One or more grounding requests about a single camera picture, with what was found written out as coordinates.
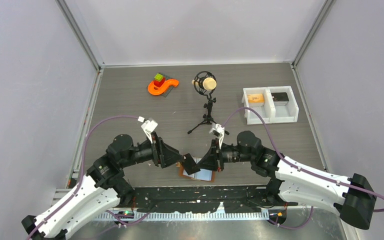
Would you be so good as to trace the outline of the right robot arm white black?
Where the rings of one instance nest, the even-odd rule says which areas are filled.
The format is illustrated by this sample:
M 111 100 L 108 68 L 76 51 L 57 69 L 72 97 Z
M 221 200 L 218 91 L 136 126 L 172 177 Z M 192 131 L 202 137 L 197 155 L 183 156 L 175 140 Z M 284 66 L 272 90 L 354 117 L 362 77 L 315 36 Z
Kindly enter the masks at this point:
M 262 145 L 249 130 L 240 132 L 236 145 L 214 139 L 204 157 L 192 167 L 221 172 L 226 163 L 250 162 L 251 169 L 268 177 L 265 198 L 271 205 L 301 203 L 336 214 L 347 224 L 369 229 L 376 196 L 363 175 L 352 177 L 331 174 L 294 161 Z

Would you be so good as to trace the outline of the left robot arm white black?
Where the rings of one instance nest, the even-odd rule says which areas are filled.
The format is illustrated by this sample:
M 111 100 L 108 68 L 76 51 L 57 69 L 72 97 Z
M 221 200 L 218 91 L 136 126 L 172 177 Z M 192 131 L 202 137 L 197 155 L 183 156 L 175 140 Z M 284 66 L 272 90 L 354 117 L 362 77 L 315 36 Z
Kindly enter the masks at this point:
M 125 180 L 124 168 L 147 161 L 166 168 L 182 159 L 155 132 L 137 145 L 130 135 L 120 134 L 72 190 L 45 212 L 26 216 L 21 224 L 30 240 L 67 240 L 104 211 L 133 202 L 134 189 Z

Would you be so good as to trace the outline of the brown card holder wallet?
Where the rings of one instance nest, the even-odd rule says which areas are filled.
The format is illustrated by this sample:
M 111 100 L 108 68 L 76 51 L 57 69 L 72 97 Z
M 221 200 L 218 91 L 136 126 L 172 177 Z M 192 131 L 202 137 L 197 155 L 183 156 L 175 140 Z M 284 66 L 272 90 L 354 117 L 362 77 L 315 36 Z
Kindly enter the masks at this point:
M 193 173 L 192 175 L 188 175 L 187 172 L 184 170 L 183 166 L 178 162 L 176 164 L 176 167 L 179 168 L 178 175 L 182 178 L 197 180 L 197 181 L 204 181 L 204 182 L 214 182 L 215 181 L 215 174 L 211 170 L 207 169 L 201 169 L 200 171 Z

